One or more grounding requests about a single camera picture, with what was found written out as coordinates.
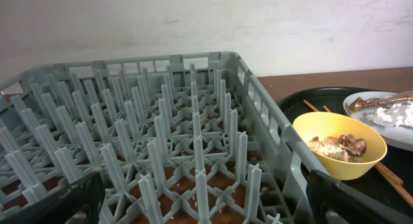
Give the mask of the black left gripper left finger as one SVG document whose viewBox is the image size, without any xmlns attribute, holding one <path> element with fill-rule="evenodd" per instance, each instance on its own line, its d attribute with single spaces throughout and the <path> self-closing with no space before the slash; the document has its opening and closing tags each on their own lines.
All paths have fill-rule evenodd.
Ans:
<svg viewBox="0 0 413 224">
<path fill-rule="evenodd" d="M 93 172 L 1 220 L 1 224 L 98 224 L 104 199 L 101 175 Z"/>
</svg>

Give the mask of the white tissue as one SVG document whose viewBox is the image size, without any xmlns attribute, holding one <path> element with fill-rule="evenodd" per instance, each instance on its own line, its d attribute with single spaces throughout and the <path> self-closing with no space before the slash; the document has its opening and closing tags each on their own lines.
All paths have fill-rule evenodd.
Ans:
<svg viewBox="0 0 413 224">
<path fill-rule="evenodd" d="M 412 102 L 378 107 L 373 113 L 367 114 L 366 118 L 383 127 L 412 127 Z"/>
</svg>

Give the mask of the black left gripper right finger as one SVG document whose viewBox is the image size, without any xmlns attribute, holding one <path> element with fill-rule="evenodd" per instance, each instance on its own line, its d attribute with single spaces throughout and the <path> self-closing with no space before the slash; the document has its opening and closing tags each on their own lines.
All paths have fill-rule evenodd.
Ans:
<svg viewBox="0 0 413 224">
<path fill-rule="evenodd" d="M 332 210 L 348 223 L 395 223 L 397 212 L 320 170 L 311 170 L 306 188 L 316 222 Z"/>
</svg>

